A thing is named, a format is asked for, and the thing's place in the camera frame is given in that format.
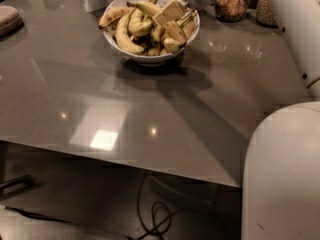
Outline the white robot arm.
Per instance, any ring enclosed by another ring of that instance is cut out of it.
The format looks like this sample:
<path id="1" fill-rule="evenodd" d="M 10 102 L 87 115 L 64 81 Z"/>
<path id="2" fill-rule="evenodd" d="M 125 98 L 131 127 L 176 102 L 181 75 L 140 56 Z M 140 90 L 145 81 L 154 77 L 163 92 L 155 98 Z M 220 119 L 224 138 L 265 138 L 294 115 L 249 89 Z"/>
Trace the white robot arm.
<path id="1" fill-rule="evenodd" d="M 214 2 L 180 1 L 196 10 Z M 244 165 L 241 240 L 320 240 L 320 0 L 268 2 L 313 100 L 273 112 L 255 130 Z"/>

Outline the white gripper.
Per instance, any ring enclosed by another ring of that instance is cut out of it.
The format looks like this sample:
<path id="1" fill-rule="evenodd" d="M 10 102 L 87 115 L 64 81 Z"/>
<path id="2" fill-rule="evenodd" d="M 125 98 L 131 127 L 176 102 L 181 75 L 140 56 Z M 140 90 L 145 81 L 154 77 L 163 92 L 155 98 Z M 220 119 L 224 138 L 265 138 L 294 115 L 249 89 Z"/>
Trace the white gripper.
<path id="1" fill-rule="evenodd" d="M 187 41 L 186 35 L 182 28 L 174 21 L 185 14 L 185 6 L 195 10 L 201 10 L 214 3 L 214 0 L 164 0 L 166 4 L 156 13 L 152 19 L 159 25 L 164 25 L 168 34 L 180 44 Z"/>

